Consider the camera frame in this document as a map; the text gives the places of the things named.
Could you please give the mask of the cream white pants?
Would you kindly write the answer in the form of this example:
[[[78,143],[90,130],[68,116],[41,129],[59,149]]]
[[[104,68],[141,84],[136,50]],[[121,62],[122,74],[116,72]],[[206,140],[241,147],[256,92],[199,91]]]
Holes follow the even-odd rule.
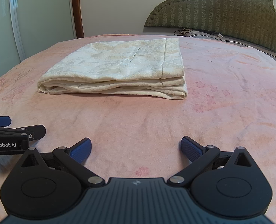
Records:
[[[179,40],[174,37],[90,43],[45,72],[37,88],[54,95],[187,97]]]

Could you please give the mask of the pink bed blanket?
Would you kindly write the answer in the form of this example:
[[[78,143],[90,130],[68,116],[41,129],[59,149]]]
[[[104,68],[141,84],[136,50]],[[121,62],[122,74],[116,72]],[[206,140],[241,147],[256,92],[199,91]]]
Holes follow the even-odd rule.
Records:
[[[169,178],[187,165],[183,136],[232,151],[244,146],[269,181],[267,216],[276,223],[276,60],[254,48],[180,38],[188,89],[184,100],[120,95],[48,95],[39,78],[73,51],[138,35],[99,35],[58,43],[0,77],[0,115],[13,128],[43,124],[37,149],[92,140],[86,166],[103,178]]]

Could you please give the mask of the white wardrobe sliding doors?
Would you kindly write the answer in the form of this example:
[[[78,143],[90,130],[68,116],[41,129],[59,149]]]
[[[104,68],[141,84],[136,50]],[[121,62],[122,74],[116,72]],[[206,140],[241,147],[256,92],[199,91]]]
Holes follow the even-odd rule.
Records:
[[[0,76],[26,58],[74,38],[72,0],[0,0]]]

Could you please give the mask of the olive green padded headboard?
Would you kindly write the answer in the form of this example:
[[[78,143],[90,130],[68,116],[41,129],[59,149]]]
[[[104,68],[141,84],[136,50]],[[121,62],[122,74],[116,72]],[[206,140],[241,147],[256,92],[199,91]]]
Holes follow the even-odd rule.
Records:
[[[273,0],[166,0],[144,25],[216,32],[276,52]]]

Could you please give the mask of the brown wooden door frame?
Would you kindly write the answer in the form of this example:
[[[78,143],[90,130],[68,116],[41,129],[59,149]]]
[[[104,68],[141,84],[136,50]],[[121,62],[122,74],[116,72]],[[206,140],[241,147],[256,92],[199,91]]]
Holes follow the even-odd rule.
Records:
[[[75,32],[77,38],[84,37],[80,0],[71,0],[74,17]]]

